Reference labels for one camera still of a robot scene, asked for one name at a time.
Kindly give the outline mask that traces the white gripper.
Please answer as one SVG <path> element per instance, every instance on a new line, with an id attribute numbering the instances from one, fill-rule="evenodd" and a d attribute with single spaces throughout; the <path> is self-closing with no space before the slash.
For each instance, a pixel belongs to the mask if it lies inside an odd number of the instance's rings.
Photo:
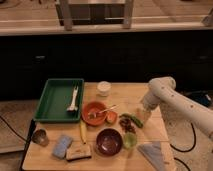
<path id="1" fill-rule="evenodd" d="M 144 109 L 136 109 L 136 116 L 143 124 L 145 124 L 151 117 L 150 111 L 155 110 L 160 102 L 161 100 L 157 96 L 155 96 L 151 91 L 148 91 L 143 96 L 141 104 Z"/>

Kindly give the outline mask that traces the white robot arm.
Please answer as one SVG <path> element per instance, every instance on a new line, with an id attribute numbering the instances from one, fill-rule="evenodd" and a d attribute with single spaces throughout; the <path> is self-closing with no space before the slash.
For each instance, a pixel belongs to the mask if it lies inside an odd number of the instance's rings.
<path id="1" fill-rule="evenodd" d="M 165 102 L 179 111 L 213 142 L 213 110 L 181 95 L 176 90 L 173 77 L 153 78 L 148 82 L 148 91 L 140 103 L 145 111 L 152 111 Z"/>

